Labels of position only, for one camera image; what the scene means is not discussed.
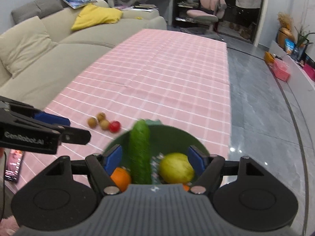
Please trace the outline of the yellow-green pear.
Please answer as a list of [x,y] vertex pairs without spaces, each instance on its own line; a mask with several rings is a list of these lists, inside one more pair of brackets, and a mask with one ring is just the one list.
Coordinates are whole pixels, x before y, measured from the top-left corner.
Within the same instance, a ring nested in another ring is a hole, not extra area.
[[183,153],[169,153],[160,161],[158,174],[168,184],[187,184],[194,178],[195,171]]

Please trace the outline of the pink office chair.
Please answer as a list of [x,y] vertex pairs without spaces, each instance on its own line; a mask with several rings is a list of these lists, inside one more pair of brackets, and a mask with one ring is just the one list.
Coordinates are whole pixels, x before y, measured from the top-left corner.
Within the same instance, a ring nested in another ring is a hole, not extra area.
[[209,32],[213,32],[214,26],[224,16],[227,4],[225,0],[199,0],[201,9],[187,10],[186,14],[195,23],[209,26]]

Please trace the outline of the pink tissue box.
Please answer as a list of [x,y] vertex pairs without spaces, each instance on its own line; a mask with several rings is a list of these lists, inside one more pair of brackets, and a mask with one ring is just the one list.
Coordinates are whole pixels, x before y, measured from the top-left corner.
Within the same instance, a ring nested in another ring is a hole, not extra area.
[[275,59],[272,66],[272,71],[275,77],[283,82],[287,82],[290,78],[290,70],[289,66],[283,61],[279,59]]

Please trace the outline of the green potted plant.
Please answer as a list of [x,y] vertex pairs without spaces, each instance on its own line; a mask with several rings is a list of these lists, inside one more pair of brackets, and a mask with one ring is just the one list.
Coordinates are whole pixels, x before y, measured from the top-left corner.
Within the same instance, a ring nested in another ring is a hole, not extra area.
[[294,28],[297,31],[297,41],[295,47],[299,49],[302,45],[308,45],[310,43],[308,37],[310,35],[314,35],[315,32],[305,31],[303,26],[299,29],[296,26]]

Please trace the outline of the green cucumber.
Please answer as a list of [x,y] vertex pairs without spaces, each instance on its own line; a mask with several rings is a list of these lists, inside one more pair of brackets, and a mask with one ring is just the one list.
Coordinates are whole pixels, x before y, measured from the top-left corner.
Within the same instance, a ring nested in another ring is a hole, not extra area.
[[129,133],[128,155],[134,184],[152,184],[150,129],[144,119],[138,120]]

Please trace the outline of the white tv console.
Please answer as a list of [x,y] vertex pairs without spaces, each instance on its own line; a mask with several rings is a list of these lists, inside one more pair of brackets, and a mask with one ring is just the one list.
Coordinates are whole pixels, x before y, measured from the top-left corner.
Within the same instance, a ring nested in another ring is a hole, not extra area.
[[314,105],[314,81],[275,41],[271,42],[269,51],[278,55],[289,66],[288,85],[299,104]]

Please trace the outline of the magenta box on console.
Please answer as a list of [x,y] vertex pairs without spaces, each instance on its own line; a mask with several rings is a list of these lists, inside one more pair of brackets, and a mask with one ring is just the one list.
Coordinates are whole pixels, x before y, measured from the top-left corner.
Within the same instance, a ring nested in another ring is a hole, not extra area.
[[304,69],[304,71],[307,73],[307,75],[308,75],[313,81],[315,81],[315,69],[314,69],[311,65],[309,65],[309,64],[307,64],[307,63],[304,64],[303,69]]

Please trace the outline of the brown longan top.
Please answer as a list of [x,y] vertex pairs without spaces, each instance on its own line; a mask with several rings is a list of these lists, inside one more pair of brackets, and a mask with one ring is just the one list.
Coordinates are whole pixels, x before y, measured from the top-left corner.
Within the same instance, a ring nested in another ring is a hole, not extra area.
[[106,114],[104,112],[99,112],[97,115],[96,115],[96,118],[99,122],[103,121],[106,119]]

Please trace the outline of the brown longan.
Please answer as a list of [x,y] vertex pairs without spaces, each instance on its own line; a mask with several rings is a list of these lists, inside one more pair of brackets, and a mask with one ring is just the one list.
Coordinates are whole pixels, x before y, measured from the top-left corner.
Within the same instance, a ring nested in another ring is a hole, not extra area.
[[103,121],[106,119],[106,114],[104,112],[99,112],[97,115],[96,115],[96,118],[99,122]]
[[106,119],[103,119],[99,122],[99,126],[103,131],[109,130],[110,122]]
[[90,128],[96,128],[97,125],[98,125],[98,120],[94,117],[90,117],[88,120],[87,120],[87,124]]

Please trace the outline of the beige sofa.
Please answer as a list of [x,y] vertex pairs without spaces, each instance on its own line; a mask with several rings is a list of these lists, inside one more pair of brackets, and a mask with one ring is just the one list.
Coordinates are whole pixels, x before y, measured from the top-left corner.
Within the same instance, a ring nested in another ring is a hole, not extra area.
[[44,109],[80,73],[132,35],[167,28],[157,11],[123,11],[117,23],[71,31],[79,13],[67,7],[41,19],[58,45],[15,78],[1,62],[1,96]]

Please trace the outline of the orange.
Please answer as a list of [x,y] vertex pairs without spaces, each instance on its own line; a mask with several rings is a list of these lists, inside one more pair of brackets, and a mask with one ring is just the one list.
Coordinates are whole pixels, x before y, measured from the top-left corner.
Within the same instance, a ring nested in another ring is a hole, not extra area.
[[189,190],[190,190],[190,188],[191,188],[191,186],[192,186],[192,184],[191,184],[191,183],[188,183],[188,184],[183,184],[183,189],[184,189],[185,191],[189,191]]
[[110,176],[121,192],[124,192],[132,183],[131,175],[124,167],[117,167]]

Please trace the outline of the small red tomato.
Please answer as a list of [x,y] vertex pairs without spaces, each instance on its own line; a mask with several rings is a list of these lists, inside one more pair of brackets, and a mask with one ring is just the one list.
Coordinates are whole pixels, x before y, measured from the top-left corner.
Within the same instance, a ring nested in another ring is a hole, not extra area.
[[111,133],[117,133],[121,129],[121,123],[118,121],[112,121],[110,122],[108,129]]

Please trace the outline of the smartphone with lit screen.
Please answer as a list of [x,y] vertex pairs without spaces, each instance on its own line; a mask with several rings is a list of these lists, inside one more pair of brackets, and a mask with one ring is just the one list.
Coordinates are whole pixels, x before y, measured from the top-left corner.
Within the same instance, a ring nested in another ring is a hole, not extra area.
[[4,179],[8,182],[17,183],[20,176],[21,164],[23,161],[24,152],[11,149],[6,163]]

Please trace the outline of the green colander bowl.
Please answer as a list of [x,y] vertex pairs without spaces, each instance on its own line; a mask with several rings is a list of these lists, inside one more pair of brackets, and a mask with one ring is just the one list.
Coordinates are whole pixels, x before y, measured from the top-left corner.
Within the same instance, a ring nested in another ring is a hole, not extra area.
[[[187,150],[190,146],[196,146],[202,153],[209,154],[205,146],[193,135],[189,134],[182,129],[176,127],[167,126],[162,124],[160,121],[150,121],[146,120],[146,124],[150,129],[150,147],[151,147],[151,178],[152,184],[168,184],[166,183],[158,174],[158,167],[160,161],[164,158],[165,155],[169,153],[183,153],[187,155]],[[130,171],[130,161],[128,155],[128,145],[129,145],[129,131],[118,136],[113,140],[104,150],[107,151],[112,148],[114,145],[118,144],[122,147],[122,161],[119,167],[124,167]],[[189,183],[193,183],[199,176],[194,175],[194,178]]]

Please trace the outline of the beige back cushion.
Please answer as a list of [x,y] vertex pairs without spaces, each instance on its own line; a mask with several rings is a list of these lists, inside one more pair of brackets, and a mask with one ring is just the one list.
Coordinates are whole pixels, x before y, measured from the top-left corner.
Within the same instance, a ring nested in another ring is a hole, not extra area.
[[57,45],[41,19],[35,16],[1,34],[1,62],[15,78]]

